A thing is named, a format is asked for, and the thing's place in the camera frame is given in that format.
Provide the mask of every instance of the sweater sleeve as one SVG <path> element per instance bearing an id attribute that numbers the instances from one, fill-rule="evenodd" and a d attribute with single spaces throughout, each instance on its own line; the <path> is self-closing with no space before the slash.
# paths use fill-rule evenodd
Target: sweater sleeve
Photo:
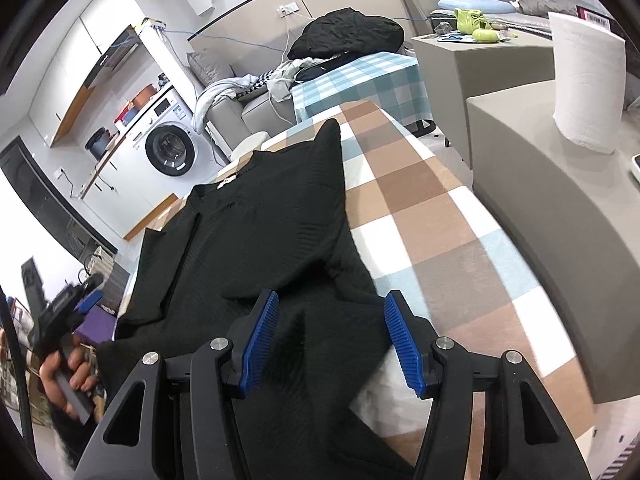
<path id="1" fill-rule="evenodd" d="M 62 440 L 66 460 L 73 469 L 76 469 L 80 462 L 80 457 L 84 452 L 84 448 L 86 448 L 89 439 L 91 439 L 92 434 L 94 434 L 97 424 L 92 417 L 87 424 L 82 425 L 79 421 L 70 418 L 51 402 L 49 403 L 49 413 L 51 414 L 53 427 L 60 437 L 60 440 Z"/>

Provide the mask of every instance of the metal screw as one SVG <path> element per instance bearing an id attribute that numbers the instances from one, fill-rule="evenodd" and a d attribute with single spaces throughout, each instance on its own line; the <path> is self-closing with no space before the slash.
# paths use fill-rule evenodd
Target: metal screw
<path id="1" fill-rule="evenodd" d="M 158 352 L 149 352 L 142 358 L 142 362 L 145 365 L 154 365 L 158 362 L 159 358 L 160 356 L 158 355 Z"/>
<path id="2" fill-rule="evenodd" d="M 211 348 L 213 350 L 223 350 L 229 344 L 226 337 L 217 337 L 211 342 Z"/>
<path id="3" fill-rule="evenodd" d="M 436 346 L 443 350 L 450 350 L 453 348 L 453 345 L 455 345 L 455 343 L 450 337 L 439 337 L 436 339 Z"/>
<path id="4" fill-rule="evenodd" d="M 515 350 L 509 350 L 506 357 L 508 362 L 515 365 L 522 362 L 522 355 Z"/>

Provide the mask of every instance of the blue pillow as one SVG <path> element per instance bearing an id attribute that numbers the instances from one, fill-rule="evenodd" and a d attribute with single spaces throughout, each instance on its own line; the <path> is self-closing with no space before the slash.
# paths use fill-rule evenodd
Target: blue pillow
<path id="1" fill-rule="evenodd" d="M 502 0 L 440 0 L 438 8 L 445 10 L 478 9 L 485 14 L 517 12 L 514 6 Z"/>

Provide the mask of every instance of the black sweater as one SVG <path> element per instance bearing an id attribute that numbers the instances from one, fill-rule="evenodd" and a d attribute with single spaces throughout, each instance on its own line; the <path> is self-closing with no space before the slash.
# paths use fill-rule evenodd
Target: black sweater
<path id="1" fill-rule="evenodd" d="M 161 232 L 146 232 L 116 341 L 97 350 L 110 397 L 146 352 L 197 350 L 270 288 L 280 296 L 270 357 L 260 387 L 234 404 L 252 478 L 410 478 L 349 408 L 390 339 L 344 192 L 335 120 L 313 141 L 255 152 L 221 189 L 196 186 Z"/>

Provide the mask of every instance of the paper towel roll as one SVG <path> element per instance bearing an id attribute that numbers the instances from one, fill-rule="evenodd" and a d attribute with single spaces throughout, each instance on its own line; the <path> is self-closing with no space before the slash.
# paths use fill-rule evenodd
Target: paper towel roll
<path id="1" fill-rule="evenodd" d="M 625 97 L 625 40 L 574 16 L 549 13 L 560 132 L 601 153 L 616 149 Z"/>

